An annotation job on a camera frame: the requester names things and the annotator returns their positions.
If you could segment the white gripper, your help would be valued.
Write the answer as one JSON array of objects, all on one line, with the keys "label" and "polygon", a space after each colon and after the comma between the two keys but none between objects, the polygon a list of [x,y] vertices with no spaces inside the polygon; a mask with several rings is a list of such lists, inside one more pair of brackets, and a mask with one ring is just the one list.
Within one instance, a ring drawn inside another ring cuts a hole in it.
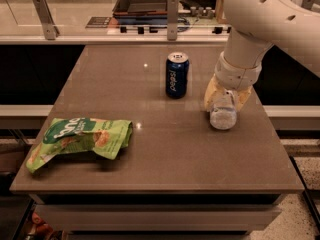
[{"label": "white gripper", "polygon": [[249,99],[251,86],[257,82],[261,70],[261,65],[252,69],[235,67],[221,53],[214,69],[215,76],[209,81],[204,95],[205,110],[209,112],[213,107],[220,107],[227,97],[228,89],[236,90],[234,101],[236,111],[239,112]]}]

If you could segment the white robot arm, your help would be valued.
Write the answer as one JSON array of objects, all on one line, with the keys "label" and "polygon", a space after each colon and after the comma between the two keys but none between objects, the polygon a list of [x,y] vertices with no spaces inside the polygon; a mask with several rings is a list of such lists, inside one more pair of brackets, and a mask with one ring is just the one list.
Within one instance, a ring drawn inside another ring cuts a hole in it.
[{"label": "white robot arm", "polygon": [[207,111],[228,90],[236,93],[236,109],[240,110],[272,46],[320,76],[320,14],[301,4],[302,0],[224,0],[232,29],[204,95]]}]

